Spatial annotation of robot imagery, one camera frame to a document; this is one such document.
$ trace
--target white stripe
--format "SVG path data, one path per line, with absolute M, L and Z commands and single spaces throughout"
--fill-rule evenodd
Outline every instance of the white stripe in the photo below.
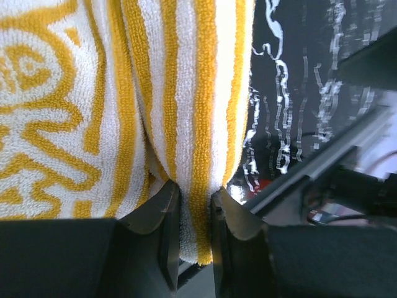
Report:
M 244 34 L 244 62 L 243 62 L 243 81 L 241 82 L 241 90 L 239 95 L 239 103 L 237 106 L 236 119 L 236 143 L 233 169 L 236 170 L 240 162 L 243 134 L 246 127 L 246 111 L 248 108 L 248 94 L 249 94 L 249 69 L 251 67 L 251 47 L 252 47 L 252 23 L 254 18 L 254 1 L 246 1 L 246 23 Z
M 120 123 L 118 121 L 118 110 L 115 104 L 117 96 L 114 77 L 114 56 L 112 41 L 110 39 L 109 18 L 105 1 L 92 2 L 92 11 L 98 26 L 98 32 L 106 53 L 106 73 L 105 73 L 105 102 L 104 114 L 100 125 L 99 154 L 102 168 L 100 179 L 100 195 L 104 198 L 111 198 L 114 191 L 115 167 L 117 163 L 118 146 L 112 146 L 114 151 L 109 150 L 109 144 L 120 143 Z M 110 205 L 110 199 L 104 201 L 92 200 L 92 216 L 103 217 Z
M 216 2 L 216 51 L 215 93 L 212 115 L 211 170 L 208 196 L 222 187 L 228 152 L 228 123 L 226 113 L 231 97 L 234 76 L 234 48 L 236 43 L 236 1 Z
M 159 160 L 169 175 L 163 125 L 163 92 L 165 77 L 165 45 L 163 17 L 159 0 L 138 0 L 149 44 L 150 75 L 153 88 L 153 107 L 150 121 L 153 143 Z
M 194 149 L 194 96 L 196 89 L 196 20 L 194 0 L 177 0 L 176 26 L 179 43 L 177 56 L 177 184 L 182 192 L 181 258 L 197 261 L 197 238 L 189 212 Z

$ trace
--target towel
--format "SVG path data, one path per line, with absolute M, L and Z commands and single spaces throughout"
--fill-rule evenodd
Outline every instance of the towel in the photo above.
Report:
M 0 2 L 0 218 L 121 218 L 167 179 L 181 258 L 245 133 L 254 1 Z

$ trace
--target gray surface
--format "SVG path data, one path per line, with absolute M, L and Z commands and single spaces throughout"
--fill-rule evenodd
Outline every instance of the gray surface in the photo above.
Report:
M 215 298 L 213 267 L 208 265 L 178 290 L 177 298 Z

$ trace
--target black plastic part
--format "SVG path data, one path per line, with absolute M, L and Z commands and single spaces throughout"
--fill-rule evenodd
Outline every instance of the black plastic part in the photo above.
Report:
M 224 189 L 212 199 L 212 233 L 217 298 L 278 297 L 267 225 Z
M 397 91 L 397 28 L 339 63 L 337 77 L 347 83 Z
M 311 181 L 318 179 L 330 167 L 338 163 L 354 147 L 367 145 L 383 133 L 390 118 L 390 109 L 376 106 L 361 119 L 353 123 L 346 131 L 324 144 L 317 152 L 308 156 L 300 164 L 295 165 L 287 174 L 279 177 L 260 192 L 255 198 L 247 201 L 244 207 L 253 214 L 266 216 L 266 213 L 281 203 L 285 194 L 309 177 Z
M 179 188 L 167 182 L 121 222 L 0 222 L 0 297 L 174 297 Z
M 269 227 L 268 240 L 281 297 L 397 297 L 393 228 Z
M 382 184 L 376 177 L 340 168 L 333 174 L 329 188 L 337 203 L 363 214 L 373 214 Z

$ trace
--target yellow pattern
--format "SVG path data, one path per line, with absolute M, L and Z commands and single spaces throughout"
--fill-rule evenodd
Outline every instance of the yellow pattern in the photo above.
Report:
M 234 77 L 231 83 L 231 98 L 229 100 L 228 110 L 226 112 L 226 119 L 228 122 L 228 154 L 226 157 L 226 171 L 223 176 L 223 185 L 231 179 L 233 175 L 234 164 L 239 156 L 236 152 L 236 124 L 237 124 L 237 109 L 240 100 L 241 81 L 243 79 L 243 64 L 244 64 L 244 46 L 245 46 L 245 16 L 246 16 L 246 0 L 236 0 L 236 41 L 234 45 Z
M 4 86 L 0 86 L 0 90 L 8 90 L 10 93 L 15 93 L 17 88 L 14 80 L 11 78 L 11 70 L 6 66 L 6 58 L 0 56 L 0 77 L 4 80 Z
M 47 154 L 47 156 L 59 159 L 87 175 L 87 179 L 84 182 L 76 183 L 72 179 L 66 178 L 53 169 L 29 158 L 26 154 L 19 153 L 14 156 L 6 168 L 0 171 L 0 179 L 16 174 L 22 169 L 39 170 L 44 175 L 42 180 L 36 181 L 33 184 L 32 197 L 38 202 L 50 203 L 51 209 L 43 211 L 41 214 L 35 216 L 35 218 L 54 218 L 60 213 L 60 200 L 55 196 L 47 194 L 44 189 L 54 184 L 59 184 L 70 191 L 86 191 L 90 190 L 101 176 L 100 170 L 84 162 L 82 159 L 70 155 L 39 134 L 39 131 L 71 132 L 83 121 L 83 117 L 78 108 L 65 100 L 76 78 L 76 70 L 73 65 L 71 53 L 63 41 L 47 27 L 49 24 L 65 18 L 68 14 L 72 14 L 76 9 L 77 1 L 70 0 L 57 7 L 40 8 L 21 14 L 16 18 L 5 17 L 0 20 L 0 29 L 2 30 L 17 29 L 30 32 L 38 36 L 43 42 L 49 44 L 52 49 L 54 49 L 56 58 L 64 74 L 62 80 L 51 94 L 38 98 L 34 102 L 25 102 L 13 106 L 1 106 L 0 114 L 10 114 L 15 109 L 37 110 L 52 108 L 67 111 L 70 115 L 67 121 L 61 123 L 49 120 L 31 121 L 25 126 L 25 130 L 22 132 L 21 136 L 33 146 L 36 146 Z
M 176 181 L 176 143 L 177 143 L 177 54 L 178 36 L 176 32 L 176 0 L 163 1 L 164 38 L 166 46 L 166 77 L 164 89 L 164 134 L 166 140 L 166 157 L 169 167 L 169 176 Z
M 115 61 L 117 107 L 120 119 L 120 145 L 117 157 L 114 194 L 106 217 L 114 217 L 130 186 L 133 157 L 136 146 L 135 95 L 133 90 L 132 62 L 124 30 L 122 8 L 118 0 L 108 0 L 110 31 Z
M 102 115 L 104 113 L 105 104 L 106 55 L 104 45 L 99 36 L 98 26 L 95 22 L 91 0 L 84 0 L 84 3 L 87 9 L 88 19 L 91 26 L 92 34 L 94 35 L 95 47 L 98 54 L 98 69 L 95 82 L 94 107 L 92 108 L 92 120 L 90 126 L 88 126 L 86 130 L 84 138 L 84 149 L 87 152 L 98 155 L 100 123 L 102 122 Z
M 2 138 L 4 138 L 6 135 L 8 135 L 10 132 L 10 129 L 4 125 L 0 125 L 0 151 L 4 147 L 4 143 L 2 142 Z
M 18 82 L 22 90 L 26 91 L 41 86 L 51 77 L 51 71 L 46 68 L 36 70 L 33 76 L 24 74 L 20 68 L 20 59 L 22 57 L 29 57 L 38 63 L 44 63 L 45 61 L 41 54 L 33 51 L 27 45 L 6 47 L 6 53 L 12 62 L 14 70 L 17 72 Z
M 19 191 L 16 187 L 11 187 L 0 194 L 0 203 L 7 203 L 11 205 L 21 204 L 23 198 L 20 196 Z
M 76 201 L 73 207 L 73 217 L 75 219 L 89 219 L 91 218 L 91 201 Z
M 199 264 L 212 261 L 207 191 L 210 180 L 212 105 L 216 76 L 215 0 L 195 0 L 197 14 L 197 90 L 189 209 L 197 236 Z
M 67 28 L 65 30 L 65 33 L 67 36 L 70 38 L 70 40 L 77 45 L 78 47 L 81 46 L 80 44 L 80 38 L 79 38 L 79 33 L 76 28 Z

